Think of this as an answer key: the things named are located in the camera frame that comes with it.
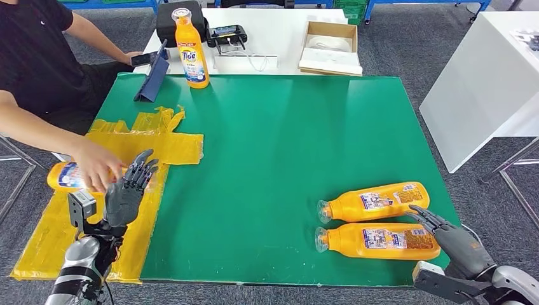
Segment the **cardboard box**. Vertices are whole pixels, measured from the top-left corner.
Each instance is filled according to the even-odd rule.
[[[310,41],[317,36],[340,37],[342,39],[330,39],[343,47],[348,43],[349,51],[311,48]],[[309,21],[297,67],[301,72],[363,75],[363,68],[361,68],[357,57],[357,25]]]

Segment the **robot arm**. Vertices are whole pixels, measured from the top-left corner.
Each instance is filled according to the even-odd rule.
[[[446,269],[419,262],[413,273],[414,287],[459,304],[483,295],[489,304],[539,305],[539,282],[524,271],[498,267],[485,248],[464,229],[415,205],[407,213],[431,233],[450,258]],[[453,267],[455,275],[449,273]]]
[[[95,199],[84,190],[68,194],[71,224],[78,233],[65,252],[46,305],[101,304],[103,284],[118,257],[127,225],[137,218],[144,188],[157,170],[157,160],[146,163],[152,153],[149,149],[138,155],[125,176],[108,188],[104,218],[96,224],[86,221],[96,214]]]
[[[417,212],[407,213],[434,236],[440,247],[451,259],[453,266],[467,280],[479,280],[487,270],[496,266],[485,248],[461,227],[456,227],[442,217],[416,205],[410,208]]]

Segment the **yellow plastic sheet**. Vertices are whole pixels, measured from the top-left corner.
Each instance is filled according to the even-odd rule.
[[[126,164],[149,148],[154,149],[150,158],[160,161],[159,170],[140,204],[139,216],[129,224],[125,233],[119,259],[107,278],[109,281],[140,283],[140,272],[161,203],[168,167],[198,164],[202,158],[203,135],[172,132],[185,117],[185,112],[174,115],[172,109],[159,107],[156,110],[157,113],[139,113],[131,131],[124,121],[112,123],[98,119],[86,135],[110,149]],[[104,197],[96,199],[97,214],[88,219],[90,223],[102,218]],[[65,250],[73,242],[75,234],[69,220],[67,194],[57,191],[10,275],[18,280],[56,278],[64,262]]]

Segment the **tide bottle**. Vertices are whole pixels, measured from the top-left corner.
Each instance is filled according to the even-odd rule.
[[[210,83],[210,76],[200,35],[191,23],[191,11],[178,8],[172,12],[172,19],[176,22],[176,43],[187,84],[196,89],[206,88]]]
[[[348,257],[424,261],[437,257],[440,246],[420,224],[344,224],[337,229],[318,227],[319,252],[333,250]]]
[[[318,216],[323,223],[332,219],[357,222],[396,217],[410,212],[408,205],[427,208],[430,199],[419,182],[402,182],[387,186],[350,191],[335,200],[318,202]]]
[[[67,193],[76,192],[80,189],[86,189],[86,184],[82,178],[80,168],[76,162],[60,162],[55,164],[47,175],[47,184],[56,191]],[[90,194],[101,194],[100,192],[89,191]]]

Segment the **robot finger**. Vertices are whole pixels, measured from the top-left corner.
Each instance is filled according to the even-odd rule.
[[[135,174],[135,171],[137,170],[137,164],[131,163],[129,167],[127,168],[127,171],[125,172],[125,175],[123,176],[124,180],[129,181]]]
[[[137,170],[135,171],[135,174],[130,180],[132,184],[136,184],[137,181],[139,181],[139,179],[143,176],[144,176],[144,162],[142,162],[141,164],[137,166]]]
[[[422,216],[427,222],[430,222],[433,226],[439,227],[444,222],[441,222],[438,218],[436,218],[436,215],[434,215],[431,211],[426,210],[424,208],[418,207],[417,205],[409,205],[409,208],[419,213],[420,216]]]
[[[151,177],[153,176],[153,173],[154,173],[154,172],[157,172],[157,169],[158,169],[158,167],[157,167],[157,166],[154,166],[154,167],[152,167],[152,168],[150,168],[150,169],[148,170],[148,172],[147,172],[147,173],[145,174],[145,176],[144,176],[144,177],[145,177],[144,180],[142,180],[142,182],[139,183],[139,186],[140,186],[142,189],[145,189],[145,188],[146,188],[146,186],[148,185],[148,183],[149,183],[150,180],[151,180]]]
[[[145,151],[141,152],[134,160],[133,163],[136,164],[144,164],[148,157],[150,157],[153,154],[153,149],[146,149]]]
[[[406,212],[406,215],[412,217],[415,221],[421,224],[430,234],[434,234],[434,230],[436,229],[436,227],[433,226],[430,222],[414,213]]]
[[[137,180],[133,179],[133,183],[137,184],[138,186],[142,185],[144,180],[147,178],[148,173],[154,173],[155,171],[157,171],[157,166],[155,166],[157,162],[158,162],[157,159],[152,159],[150,162],[146,163],[146,165],[144,165],[143,168],[141,167],[140,175],[136,175],[134,177]]]
[[[148,171],[148,169],[157,164],[157,162],[159,162],[159,160],[152,159],[150,162],[146,163],[146,166],[144,167],[145,171]]]

